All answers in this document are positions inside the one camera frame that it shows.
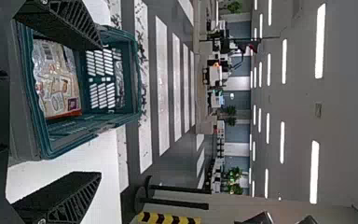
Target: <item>potted plant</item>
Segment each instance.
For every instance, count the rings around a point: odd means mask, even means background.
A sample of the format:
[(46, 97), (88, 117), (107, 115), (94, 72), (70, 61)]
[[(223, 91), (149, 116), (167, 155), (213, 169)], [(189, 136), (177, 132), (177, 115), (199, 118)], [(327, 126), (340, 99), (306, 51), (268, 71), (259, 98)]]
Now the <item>potted plant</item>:
[(223, 7), (220, 7), (219, 9), (226, 9), (232, 14), (235, 14), (235, 13), (241, 13), (241, 8), (242, 8), (242, 4), (240, 2), (233, 1), (229, 4), (224, 4)]
[(241, 188), (240, 184), (233, 184), (228, 186), (228, 192), (229, 194), (242, 195), (243, 188)]
[(225, 112), (230, 116), (235, 116), (237, 114), (237, 108), (235, 105), (229, 105), (225, 108)]
[(225, 120), (225, 122), (228, 124), (228, 126), (234, 127), (237, 124), (237, 118), (229, 117)]

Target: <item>wall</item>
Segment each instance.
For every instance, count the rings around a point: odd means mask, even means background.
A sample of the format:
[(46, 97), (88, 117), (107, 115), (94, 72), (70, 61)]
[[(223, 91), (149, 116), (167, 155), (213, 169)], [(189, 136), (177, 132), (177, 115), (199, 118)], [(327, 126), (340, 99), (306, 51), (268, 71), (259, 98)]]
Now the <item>wall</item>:
[(249, 170), (249, 157), (231, 157), (226, 156), (226, 165), (225, 169), (229, 170), (231, 168), (240, 167), (244, 172)]
[[(234, 100), (230, 99), (230, 94), (234, 93)], [(251, 109), (251, 92), (250, 91), (224, 91), (225, 106), (234, 105), (237, 110)]]
[(144, 211), (173, 214), (183, 217), (201, 217), (202, 224), (228, 224), (244, 221), (263, 211), (269, 211), (274, 223), (295, 224), (312, 215), (320, 224), (358, 224), (358, 213), (349, 207), (311, 205), (290, 201), (273, 201), (238, 195), (185, 194), (157, 191), (156, 198), (208, 203), (208, 211), (147, 204)]
[[(241, 62), (241, 56), (232, 57), (232, 64), (235, 65)], [(251, 57), (243, 57), (241, 67), (231, 73), (231, 77), (249, 77), (251, 75)]]
[(250, 124), (236, 124), (231, 127), (226, 124), (226, 142), (228, 143), (249, 143)]

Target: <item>gray floor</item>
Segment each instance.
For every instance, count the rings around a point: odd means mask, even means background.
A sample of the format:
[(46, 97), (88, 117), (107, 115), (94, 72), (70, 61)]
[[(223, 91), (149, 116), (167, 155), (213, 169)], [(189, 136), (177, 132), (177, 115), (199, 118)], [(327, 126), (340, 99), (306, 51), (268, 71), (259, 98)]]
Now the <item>gray floor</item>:
[[(185, 133), (185, 111), (184, 111), (184, 69), (181, 60), (181, 93), (182, 93), (182, 138), (174, 141), (174, 105), (173, 105), (173, 63), (172, 63), (172, 33), (175, 33), (181, 40), (181, 58), (183, 58), (183, 44), (192, 50), (193, 27), (185, 12), (176, 0), (157, 1), (145, 0), (148, 7), (148, 34), (149, 34), (149, 73), (150, 73), (150, 96), (151, 96), (151, 131), (153, 164), (144, 173), (139, 172), (139, 133), (138, 123), (129, 124), (127, 130), (127, 156), (129, 165), (130, 186), (121, 193), (121, 209), (123, 223), (129, 223), (136, 215), (133, 211), (133, 197), (135, 191), (143, 185), (145, 178), (152, 175), (156, 181), (167, 186), (196, 188), (199, 183), (197, 175), (197, 160), (201, 150), (196, 150), (195, 126)], [(122, 28), (134, 33), (134, 4), (133, 1), (122, 1)], [(166, 25), (168, 30), (168, 85), (169, 85), (169, 127), (170, 148), (160, 157), (158, 150), (158, 78), (157, 78), (157, 38), (156, 38), (156, 16)], [(209, 166), (212, 158), (212, 138), (205, 137), (205, 163)]]

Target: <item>black pole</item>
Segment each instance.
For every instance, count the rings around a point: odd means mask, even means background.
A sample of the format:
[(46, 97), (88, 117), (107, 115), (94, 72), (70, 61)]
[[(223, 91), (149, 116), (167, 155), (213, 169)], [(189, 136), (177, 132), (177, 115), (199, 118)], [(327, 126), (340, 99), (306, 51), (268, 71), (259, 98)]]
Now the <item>black pole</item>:
[(150, 199), (150, 198), (140, 198), (138, 200), (140, 203), (153, 203), (153, 204), (168, 205), (168, 206), (175, 206), (175, 207), (185, 207), (185, 208), (209, 210), (208, 203), (188, 203), (188, 202)]
[(150, 188), (157, 189), (157, 190), (183, 192), (183, 193), (212, 194), (212, 191), (207, 189), (188, 189), (188, 188), (178, 188), (178, 187), (158, 186), (158, 185), (151, 185)]

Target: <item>floor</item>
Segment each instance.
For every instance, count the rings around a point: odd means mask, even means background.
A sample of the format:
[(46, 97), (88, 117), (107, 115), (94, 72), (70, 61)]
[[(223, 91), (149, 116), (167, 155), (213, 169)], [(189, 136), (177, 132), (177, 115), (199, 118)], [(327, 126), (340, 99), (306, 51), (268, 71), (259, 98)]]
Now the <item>floor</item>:
[(15, 202), (71, 171), (100, 171), (103, 181), (82, 223), (129, 223), (135, 191), (148, 175), (163, 185), (196, 188), (212, 158), (212, 137), (195, 134), (193, 7), (190, 0), (85, 4), (94, 21), (136, 36), (143, 116), (54, 161), (10, 167), (7, 198)]
[[(358, 209), (358, 1), (258, 0), (253, 30), (260, 36), (264, 14), (262, 50), (253, 68), (262, 62), (262, 87), (252, 90), (252, 104), (262, 109), (261, 133), (252, 125), (256, 159), (252, 164), (255, 196), (265, 196), (265, 170), (269, 169), (268, 196), (310, 201), (311, 142), (320, 144), (318, 203)], [(326, 3), (324, 77), (315, 78), (317, 11)], [(282, 84), (282, 42), (287, 39), (287, 78)], [(271, 85), (267, 86), (268, 54)], [(322, 116), (316, 117), (316, 104)], [(266, 143), (266, 115), (270, 113), (270, 143)], [(281, 121), (285, 122), (284, 164), (280, 163)]]

